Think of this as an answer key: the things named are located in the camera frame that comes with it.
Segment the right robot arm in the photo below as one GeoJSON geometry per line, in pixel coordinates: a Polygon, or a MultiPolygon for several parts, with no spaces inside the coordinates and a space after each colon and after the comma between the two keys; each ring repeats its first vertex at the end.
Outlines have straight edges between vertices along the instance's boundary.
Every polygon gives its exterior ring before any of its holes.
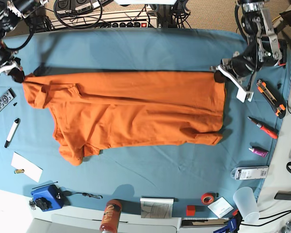
{"type": "Polygon", "coordinates": [[[20,59],[16,57],[16,54],[30,42],[36,32],[36,19],[35,17],[30,19],[30,15],[47,2],[47,0],[8,0],[0,8],[0,74],[5,73],[11,76],[14,82],[22,83],[25,80],[20,59]],[[3,41],[4,37],[8,32],[13,31],[22,20],[32,26],[29,36],[21,46],[7,47],[3,41]]]}

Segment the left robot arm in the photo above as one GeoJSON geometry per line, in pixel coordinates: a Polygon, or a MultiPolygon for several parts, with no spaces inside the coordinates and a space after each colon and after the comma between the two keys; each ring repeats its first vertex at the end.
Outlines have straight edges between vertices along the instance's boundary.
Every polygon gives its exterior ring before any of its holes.
{"type": "Polygon", "coordinates": [[[230,59],[222,59],[220,65],[211,69],[215,71],[217,83],[227,80],[241,83],[250,76],[244,88],[249,91],[257,72],[263,67],[286,65],[287,42],[278,38],[264,0],[238,0],[234,15],[247,48],[242,53],[234,53],[230,59]]]}

